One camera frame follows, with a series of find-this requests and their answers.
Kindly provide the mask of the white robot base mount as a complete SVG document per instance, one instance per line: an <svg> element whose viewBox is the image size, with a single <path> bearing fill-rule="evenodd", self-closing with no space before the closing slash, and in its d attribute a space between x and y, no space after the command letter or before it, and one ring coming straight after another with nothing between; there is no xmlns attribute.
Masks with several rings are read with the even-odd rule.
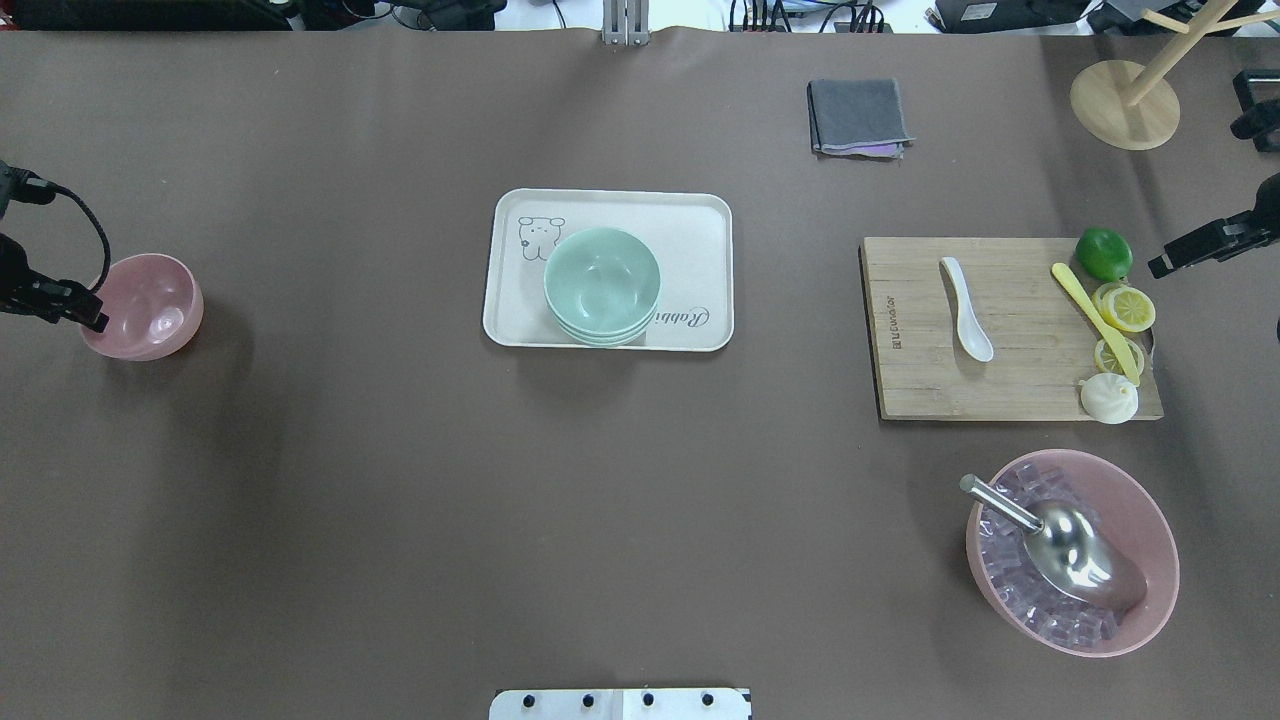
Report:
<svg viewBox="0 0 1280 720"><path fill-rule="evenodd" d="M750 691L730 687L512 689L489 719L751 719Z"/></svg>

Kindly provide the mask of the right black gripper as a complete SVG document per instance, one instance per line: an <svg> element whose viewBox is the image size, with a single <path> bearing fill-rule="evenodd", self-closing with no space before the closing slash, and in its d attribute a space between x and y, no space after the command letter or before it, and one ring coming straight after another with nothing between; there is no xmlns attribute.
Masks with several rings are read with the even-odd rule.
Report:
<svg viewBox="0 0 1280 720"><path fill-rule="evenodd" d="M1279 173L1263 181L1254 196L1254 206L1228 219L1217 219L1164 246L1164 252L1147 263L1155 279L1194 266L1206 259L1225 261L1249 249L1265 247L1277 241Z"/></svg>

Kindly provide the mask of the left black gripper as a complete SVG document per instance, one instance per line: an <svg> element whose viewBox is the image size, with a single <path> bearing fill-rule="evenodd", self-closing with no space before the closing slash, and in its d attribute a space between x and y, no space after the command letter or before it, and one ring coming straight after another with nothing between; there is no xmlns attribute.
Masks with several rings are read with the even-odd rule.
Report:
<svg viewBox="0 0 1280 720"><path fill-rule="evenodd" d="M49 205L56 196L56 190L42 177L1 161L1 218L12 202ZM1 305L4 313L45 316L52 324L67 319L99 334L109 323L97 295L78 282L52 282L32 270L26 250L5 234L1 237Z"/></svg>

